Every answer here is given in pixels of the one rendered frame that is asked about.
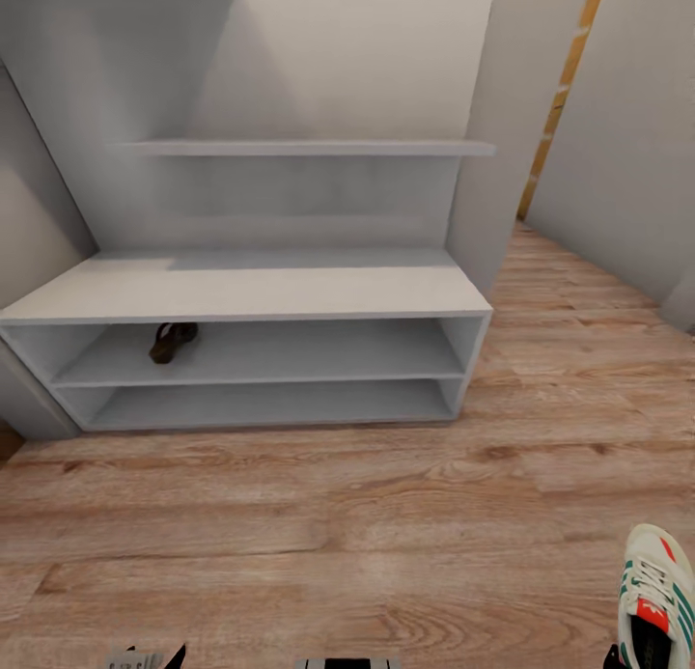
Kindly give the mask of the gym shoe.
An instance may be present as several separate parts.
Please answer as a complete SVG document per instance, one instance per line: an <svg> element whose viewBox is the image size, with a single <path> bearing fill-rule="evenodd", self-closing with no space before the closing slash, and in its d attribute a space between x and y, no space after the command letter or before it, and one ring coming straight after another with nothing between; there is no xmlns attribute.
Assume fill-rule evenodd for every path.
<svg viewBox="0 0 695 669"><path fill-rule="evenodd" d="M690 669L695 575L678 541L652 523L626 542L618 613L619 662L627 669Z"/></svg>

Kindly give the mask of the sandal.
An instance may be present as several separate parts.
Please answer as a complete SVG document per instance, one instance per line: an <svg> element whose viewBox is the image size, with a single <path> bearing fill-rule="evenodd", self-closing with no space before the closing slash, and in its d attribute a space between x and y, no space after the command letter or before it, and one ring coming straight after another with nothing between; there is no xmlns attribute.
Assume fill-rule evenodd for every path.
<svg viewBox="0 0 695 669"><path fill-rule="evenodd" d="M150 351L150 358L155 365L167 365L173 360L175 349L180 344L192 342L197 334L197 322L164 322L155 334L155 345Z"/></svg>

